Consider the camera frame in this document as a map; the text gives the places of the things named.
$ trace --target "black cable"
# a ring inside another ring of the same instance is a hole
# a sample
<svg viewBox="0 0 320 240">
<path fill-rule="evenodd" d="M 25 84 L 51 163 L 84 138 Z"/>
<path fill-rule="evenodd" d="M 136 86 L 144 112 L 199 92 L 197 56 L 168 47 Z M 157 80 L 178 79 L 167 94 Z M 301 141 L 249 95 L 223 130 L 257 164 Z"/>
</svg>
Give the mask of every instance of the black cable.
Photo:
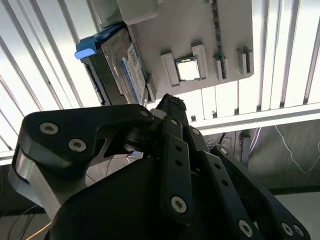
<svg viewBox="0 0 320 240">
<path fill-rule="evenodd" d="M 16 237 L 16 239 L 19 239 L 20 236 L 24 233 L 24 231 L 26 230 L 27 226 L 28 226 L 28 223 L 29 223 L 29 220 L 30 220 L 30 215 L 28 215 L 28 217 L 26 218 L 26 222 L 21 230 L 21 232 L 19 233 L 19 235 Z"/>
<path fill-rule="evenodd" d="M 19 215 L 19 216 L 16 218 L 16 220 L 14 220 L 12 226 L 11 226 L 10 229 L 9 229 L 9 232 L 8 232 L 8 235 L 7 235 L 7 240 L 10 240 L 10 234 L 11 234 L 11 232 L 12 232 L 12 229 L 14 228 L 16 222 L 20 219 L 20 217 L 21 217 L 22 215 L 26 214 L 27 212 L 29 212 L 31 209 L 34 209 L 34 208 L 37 207 L 37 206 L 38 206 L 38 205 L 34 205 L 34 206 L 30 207 L 29 209 L 25 210 L 21 215 Z"/>
<path fill-rule="evenodd" d="M 94 181 L 95 183 L 97 182 L 96 180 L 94 180 L 92 177 L 90 177 L 89 175 L 88 175 L 88 173 L 86 173 L 86 175 L 88 176 L 88 178 L 90 178 L 92 181 Z"/>
<path fill-rule="evenodd" d="M 221 145 L 222 144 L 222 141 L 224 140 L 224 138 L 225 138 L 225 135 L 226 135 L 226 133 L 224 132 L 224 133 L 222 133 L 222 136 L 220 137 L 220 140 L 219 140 L 219 145 Z"/>
<path fill-rule="evenodd" d="M 20 238 L 21 240 L 24 239 L 24 236 L 25 236 L 25 234 L 27 233 L 27 230 L 28 230 L 28 228 L 29 228 L 29 226 L 30 226 L 30 224 L 31 224 L 31 221 L 33 220 L 33 218 L 34 218 L 35 216 L 36 216 L 36 215 L 33 214 L 33 215 L 31 216 L 29 222 L 27 222 L 27 224 L 26 224 L 26 226 L 25 226 L 25 228 L 24 228 L 24 231 L 22 232 L 22 235 L 21 235 L 21 238 Z"/>
</svg>

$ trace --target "screw hole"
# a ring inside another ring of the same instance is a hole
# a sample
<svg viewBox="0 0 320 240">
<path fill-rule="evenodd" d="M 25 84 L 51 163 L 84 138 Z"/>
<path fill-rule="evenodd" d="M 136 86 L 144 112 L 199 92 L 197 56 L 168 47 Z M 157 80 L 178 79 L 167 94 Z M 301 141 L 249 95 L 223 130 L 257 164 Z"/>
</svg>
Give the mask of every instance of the screw hole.
<svg viewBox="0 0 320 240">
<path fill-rule="evenodd" d="M 226 187 L 228 187 L 228 186 L 229 186 L 229 183 L 228 183 L 226 180 L 224 180 L 224 179 L 223 179 L 221 182 L 222 182 L 222 183 L 223 183 L 223 185 L 225 185 Z"/>
<path fill-rule="evenodd" d="M 180 160 L 175 160 L 175 164 L 177 164 L 179 167 L 182 167 L 182 162 Z"/>
<path fill-rule="evenodd" d="M 182 148 L 180 146 L 178 146 L 178 145 L 175 146 L 175 149 L 177 149 L 179 152 L 182 151 Z"/>
<path fill-rule="evenodd" d="M 249 232 L 249 228 L 246 225 L 243 225 L 243 228 L 246 232 Z"/>
<path fill-rule="evenodd" d="M 81 148 L 81 143 L 80 142 L 74 142 L 73 146 L 75 146 L 76 148 Z"/>
<path fill-rule="evenodd" d="M 54 128 L 52 126 L 45 126 L 44 127 L 45 130 L 52 132 L 54 130 Z"/>
</svg>

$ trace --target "metal bracket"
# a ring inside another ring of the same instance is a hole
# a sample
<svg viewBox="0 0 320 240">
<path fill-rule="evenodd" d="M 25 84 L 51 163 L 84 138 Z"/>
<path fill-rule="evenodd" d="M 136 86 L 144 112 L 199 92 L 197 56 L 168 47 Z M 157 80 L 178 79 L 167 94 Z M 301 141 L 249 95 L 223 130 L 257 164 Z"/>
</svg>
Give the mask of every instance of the metal bracket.
<svg viewBox="0 0 320 240">
<path fill-rule="evenodd" d="M 194 215 L 188 144 L 182 140 L 178 120 L 166 116 L 162 129 L 160 208 L 165 216 L 187 226 Z"/>
<path fill-rule="evenodd" d="M 221 145 L 215 145 L 210 152 L 222 160 L 238 194 L 248 199 L 256 211 L 260 232 L 268 239 L 310 239 L 305 227 L 238 161 Z M 293 232 L 295 226 L 303 232 Z"/>
</svg>

